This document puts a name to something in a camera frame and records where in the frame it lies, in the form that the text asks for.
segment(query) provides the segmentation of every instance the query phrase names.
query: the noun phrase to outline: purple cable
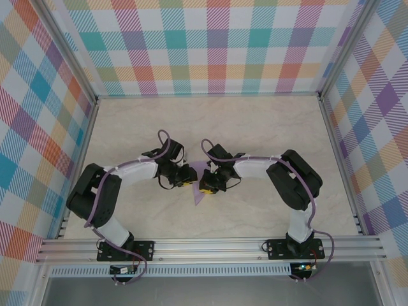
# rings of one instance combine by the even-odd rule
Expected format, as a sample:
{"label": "purple cable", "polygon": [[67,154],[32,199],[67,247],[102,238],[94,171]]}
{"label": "purple cable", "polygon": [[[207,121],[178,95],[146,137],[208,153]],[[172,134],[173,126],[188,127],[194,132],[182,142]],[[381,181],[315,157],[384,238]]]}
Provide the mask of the purple cable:
{"label": "purple cable", "polygon": [[[162,139],[161,139],[161,137],[160,137],[160,133],[164,133],[164,134],[167,136],[167,139],[170,139],[169,133],[167,133],[167,132],[166,132],[165,130],[163,130],[163,129],[160,129],[160,130],[157,132],[157,135],[158,135],[158,137],[159,137],[159,141],[161,142],[161,144],[163,144],[163,141],[162,141]],[[157,156],[155,156],[155,157],[153,157],[153,158],[146,158],[146,159],[142,159],[142,160],[135,159],[134,161],[127,161],[127,162],[125,162],[125,163],[122,163],[122,164],[118,165],[118,167],[115,167],[115,168],[112,168],[112,169],[108,170],[108,171],[103,175],[103,177],[102,177],[102,179],[101,179],[101,182],[100,182],[99,185],[98,185],[98,190],[96,191],[95,200],[94,200],[94,205],[92,206],[91,213],[89,214],[88,220],[85,222],[84,227],[85,227],[85,228],[88,228],[88,227],[91,225],[91,221],[92,221],[92,219],[94,218],[95,211],[96,211],[96,209],[97,209],[97,207],[98,207],[98,201],[99,201],[99,197],[101,196],[101,190],[102,190],[103,184],[105,183],[105,180],[106,180],[106,178],[109,176],[109,174],[111,174],[111,173],[112,173],[113,171],[115,171],[116,169],[119,169],[119,168],[121,168],[121,167],[123,167],[123,166],[127,166],[127,165],[129,165],[129,164],[134,164],[134,163],[146,163],[146,162],[149,162],[149,161],[154,161],[155,159],[158,159],[158,158],[164,156],[164,155],[167,153],[167,151],[169,150],[169,148],[170,148],[170,141],[168,141],[167,146],[166,146],[166,149],[165,149],[162,153],[160,153],[159,155],[157,155]],[[118,247],[118,246],[115,245],[113,242],[107,240],[97,229],[93,228],[92,230],[93,230],[93,232],[94,232],[95,234],[97,234],[97,236],[98,236],[99,238],[105,239],[106,243],[107,243],[108,245],[110,245],[111,247],[114,247],[115,249],[117,249],[117,250],[119,250],[119,251],[122,251],[122,252],[128,253],[128,254],[130,254],[130,255],[133,255],[134,257],[136,257],[136,258],[142,260],[142,261],[145,263],[145,267],[144,267],[143,271],[141,272],[141,274],[139,274],[139,275],[136,276],[136,277],[133,277],[131,280],[127,281],[126,283],[121,283],[121,284],[123,284],[123,285],[125,285],[125,284],[131,284],[132,282],[135,282],[135,281],[137,281],[138,279],[140,279],[140,277],[142,277],[142,275],[143,275],[144,273],[146,273],[146,271],[147,271],[147,261],[146,261],[146,259],[145,259],[143,256],[140,256],[139,254],[137,254],[137,253],[135,253],[135,252],[132,252],[132,251],[129,251],[129,250],[125,250],[125,249],[123,249],[123,248],[121,248],[121,247]],[[118,283],[118,281],[117,281],[117,279],[116,279],[116,275],[113,276],[113,279],[114,279],[114,281],[115,281],[116,283]]]}
{"label": "purple cable", "polygon": [[[282,160],[280,158],[277,158],[277,157],[265,157],[265,156],[249,156],[249,157],[237,157],[237,158],[230,158],[230,159],[219,159],[219,158],[211,156],[209,153],[207,153],[207,151],[204,149],[204,143],[205,142],[208,142],[212,147],[214,147],[214,144],[211,142],[211,140],[206,139],[206,138],[204,138],[201,141],[201,149],[204,151],[205,155],[207,155],[213,161],[219,161],[221,163],[225,163],[225,162],[228,162],[228,161],[245,161],[245,160],[248,160],[248,159],[252,159],[252,160],[271,160],[271,161],[277,161],[277,162],[279,162],[281,164],[284,164],[289,170],[291,170],[293,172],[293,174],[295,174],[296,178],[302,184],[303,188],[305,188],[306,193],[310,198],[310,202],[312,203],[312,214],[310,215],[309,220],[307,221],[307,227],[310,230],[314,230],[314,229],[312,229],[312,226],[310,225],[312,223],[314,215],[316,214],[316,202],[314,201],[313,194],[311,193],[311,191],[310,191],[308,185],[306,184],[306,182],[304,181],[304,179],[302,179],[300,174],[287,161],[284,161],[284,160]],[[326,267],[329,265],[329,263],[332,261],[333,256],[334,256],[334,239],[333,239],[333,237],[329,233],[326,233],[325,231],[318,231],[318,230],[315,229],[314,232],[318,233],[318,234],[326,235],[327,237],[329,237],[329,239],[331,241],[331,244],[332,244],[331,245],[332,248],[331,248],[329,258],[327,259],[327,262],[324,265],[324,267],[320,270],[320,272],[318,274],[315,274],[312,277],[309,277],[309,279],[316,278],[316,276],[318,276],[323,270],[325,270]]]}

